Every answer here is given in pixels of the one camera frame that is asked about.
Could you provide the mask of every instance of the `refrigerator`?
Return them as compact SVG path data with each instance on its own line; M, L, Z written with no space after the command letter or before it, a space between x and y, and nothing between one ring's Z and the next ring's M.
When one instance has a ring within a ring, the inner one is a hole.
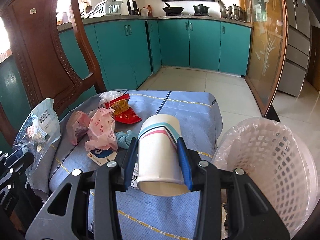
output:
M285 0L288 13L287 51L278 90L298 97L310 53L310 20L305 0Z

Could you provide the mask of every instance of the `dish rack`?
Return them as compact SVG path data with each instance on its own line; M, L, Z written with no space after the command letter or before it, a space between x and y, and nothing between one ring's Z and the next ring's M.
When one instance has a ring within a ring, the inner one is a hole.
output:
M98 3L92 11L89 13L81 14L82 19L92 18L92 17L100 17L104 15L110 14L121 14L121 4L123 1L115 1L115 0L102 0L102 2Z

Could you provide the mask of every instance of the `silver screw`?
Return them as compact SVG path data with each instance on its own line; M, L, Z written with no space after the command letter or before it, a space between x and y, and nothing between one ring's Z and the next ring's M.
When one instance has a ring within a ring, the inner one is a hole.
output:
M117 166L117 163L116 163L115 161L110 161L110 162L107 163L107 166L108 166L109 168L113 168L113 167L116 167L116 166Z
M207 161L199 161L199 165L201 167L207 167L209 165L209 163Z
M243 175L244 174L244 170L241 168L236 168L236 174L237 175Z
M72 175L73 176L79 176L81 174L81 170L80 169L75 169L72 171Z

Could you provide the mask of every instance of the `crumpled pink wrapper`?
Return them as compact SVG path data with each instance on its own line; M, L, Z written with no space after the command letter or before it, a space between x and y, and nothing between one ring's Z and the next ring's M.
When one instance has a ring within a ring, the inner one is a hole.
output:
M66 129L70 142L78 145L78 139L84 136L89 127L90 118L82 111L73 112L67 122Z
M91 118L88 131L90 141L84 144L87 151L110 148L116 151L118 149L113 112L113 109L100 108Z

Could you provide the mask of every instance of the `brown bottle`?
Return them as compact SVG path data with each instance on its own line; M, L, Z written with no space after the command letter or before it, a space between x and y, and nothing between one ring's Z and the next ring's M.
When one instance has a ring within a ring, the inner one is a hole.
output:
M148 10L148 16L152 16L152 7L150 6L150 4L148 4L147 10Z

